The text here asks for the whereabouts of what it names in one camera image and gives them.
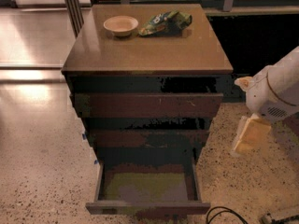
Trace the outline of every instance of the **wooden cabinet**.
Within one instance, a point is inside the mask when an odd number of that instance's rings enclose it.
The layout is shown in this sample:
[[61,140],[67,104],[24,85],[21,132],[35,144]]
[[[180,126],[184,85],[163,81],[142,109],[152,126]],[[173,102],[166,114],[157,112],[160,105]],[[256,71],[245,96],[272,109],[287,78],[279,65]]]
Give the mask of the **wooden cabinet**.
[[[193,15],[190,37],[119,39],[103,28],[114,15],[141,22],[174,8]],[[207,54],[199,49],[203,37]],[[170,57],[159,66],[161,53]],[[207,212],[195,164],[222,101],[217,78],[232,67],[199,6],[93,7],[62,72],[100,162],[95,198],[86,204],[91,214],[179,219]]]

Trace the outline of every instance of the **beige bowl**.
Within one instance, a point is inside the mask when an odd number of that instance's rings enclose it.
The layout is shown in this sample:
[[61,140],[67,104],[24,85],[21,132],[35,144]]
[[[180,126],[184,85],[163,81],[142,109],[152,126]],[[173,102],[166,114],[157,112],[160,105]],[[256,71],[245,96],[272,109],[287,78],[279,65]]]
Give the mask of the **beige bowl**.
[[128,16],[117,16],[104,22],[104,27],[114,36],[128,36],[137,26],[138,21]]

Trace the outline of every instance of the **green package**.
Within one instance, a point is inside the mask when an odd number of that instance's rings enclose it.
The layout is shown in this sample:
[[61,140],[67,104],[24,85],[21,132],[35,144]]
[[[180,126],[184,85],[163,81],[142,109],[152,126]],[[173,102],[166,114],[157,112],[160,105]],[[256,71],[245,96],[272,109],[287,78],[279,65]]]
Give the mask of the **green package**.
[[188,27],[192,23],[192,15],[169,11],[150,18],[150,20],[139,29],[141,36],[146,35],[174,35]]

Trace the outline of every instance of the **speckled floor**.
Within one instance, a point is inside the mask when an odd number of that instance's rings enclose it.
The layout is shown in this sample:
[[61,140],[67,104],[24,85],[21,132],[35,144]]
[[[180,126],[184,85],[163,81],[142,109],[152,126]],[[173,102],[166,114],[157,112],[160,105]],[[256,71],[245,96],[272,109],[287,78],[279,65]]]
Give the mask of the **speckled floor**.
[[[202,199],[249,223],[299,204],[299,139],[283,123],[267,146],[244,158],[229,151],[244,104],[222,104],[197,165]],[[63,82],[0,85],[0,223],[135,223],[91,216],[98,165]],[[204,223],[204,216],[189,223]],[[239,223],[229,215],[214,223]]]

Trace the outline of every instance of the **cable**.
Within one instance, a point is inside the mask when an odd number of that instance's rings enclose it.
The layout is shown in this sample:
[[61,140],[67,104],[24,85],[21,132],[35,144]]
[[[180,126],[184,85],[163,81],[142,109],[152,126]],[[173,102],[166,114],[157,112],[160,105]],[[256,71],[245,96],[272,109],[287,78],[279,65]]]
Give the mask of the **cable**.
[[[210,220],[208,220],[210,213],[211,213],[213,210],[218,209],[218,208],[221,208],[221,209],[224,209],[224,210],[218,212],[218,213],[215,214]],[[227,207],[225,207],[225,206],[215,206],[215,207],[213,207],[212,209],[210,209],[210,210],[207,212],[207,214],[206,214],[206,224],[210,224],[210,223],[212,222],[212,220],[213,220],[216,216],[220,215],[221,213],[231,213],[231,214],[234,214],[235,216],[237,216],[237,217],[242,221],[243,224],[248,224],[248,222],[247,222],[242,216],[240,216],[237,212],[235,212],[235,211],[233,211],[232,209],[227,208]]]

